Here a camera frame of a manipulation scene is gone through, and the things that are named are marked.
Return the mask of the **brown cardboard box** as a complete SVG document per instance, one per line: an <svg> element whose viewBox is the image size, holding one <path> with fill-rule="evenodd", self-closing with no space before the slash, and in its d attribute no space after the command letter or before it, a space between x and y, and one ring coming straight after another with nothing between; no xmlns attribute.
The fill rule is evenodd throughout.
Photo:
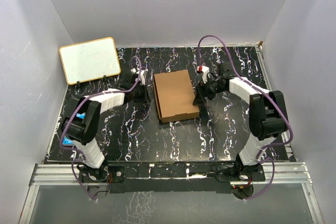
<svg viewBox="0 0 336 224"><path fill-rule="evenodd" d="M153 76L158 118L162 123L194 119L199 108L193 105L194 89L187 70L157 73Z"/></svg>

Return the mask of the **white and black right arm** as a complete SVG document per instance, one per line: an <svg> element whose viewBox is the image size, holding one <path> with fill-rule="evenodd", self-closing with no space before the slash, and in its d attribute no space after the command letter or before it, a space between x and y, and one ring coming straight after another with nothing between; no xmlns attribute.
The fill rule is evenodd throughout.
<svg viewBox="0 0 336 224"><path fill-rule="evenodd" d="M266 145L271 144L288 128L284 96L280 91L269 91L249 82L247 78L235 75L230 63L220 63L214 74L209 67L198 66L197 73L202 80L196 86L194 105L204 105L218 93L229 92L249 105L248 126L250 135L237 154L231 167L220 165L214 169L218 179L237 178L251 181L261 169L261 156Z"/></svg>

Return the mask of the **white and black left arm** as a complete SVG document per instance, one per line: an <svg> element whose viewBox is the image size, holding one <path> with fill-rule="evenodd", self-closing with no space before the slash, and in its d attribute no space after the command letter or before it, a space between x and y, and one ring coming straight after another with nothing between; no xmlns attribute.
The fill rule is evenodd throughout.
<svg viewBox="0 0 336 224"><path fill-rule="evenodd" d="M73 142L82 159L82 165L77 168L90 179L103 182L109 176L108 162L96 140L100 115L131 101L147 102L147 73L147 69L132 69L124 75L118 89L71 98L62 123L62 138Z"/></svg>

